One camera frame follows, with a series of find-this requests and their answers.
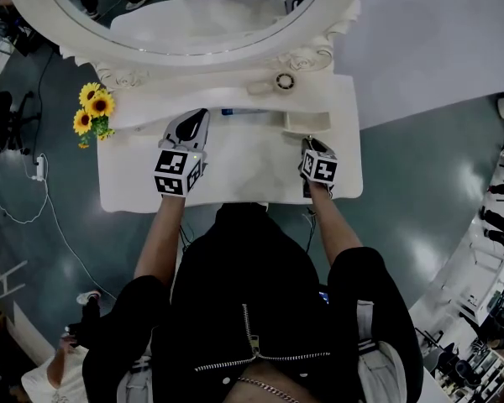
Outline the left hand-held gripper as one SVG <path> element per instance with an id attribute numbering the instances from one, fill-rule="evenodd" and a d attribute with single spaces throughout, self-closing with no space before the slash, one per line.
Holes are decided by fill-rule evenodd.
<path id="1" fill-rule="evenodd" d="M 155 185 L 162 196 L 186 197 L 202 177 L 207 153 L 210 112 L 198 108 L 168 124 L 159 141 L 160 156 L 155 166 Z"/>

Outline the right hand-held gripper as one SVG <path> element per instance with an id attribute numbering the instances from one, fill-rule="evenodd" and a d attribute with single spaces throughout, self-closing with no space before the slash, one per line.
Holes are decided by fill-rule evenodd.
<path id="1" fill-rule="evenodd" d="M 326 144 L 307 136 L 302 140 L 302 158 L 298 166 L 300 177 L 303 179 L 302 194 L 306 199 L 311 199 L 311 182 L 321 185 L 332 195 L 334 179 L 338 168 L 338 159 Z"/>

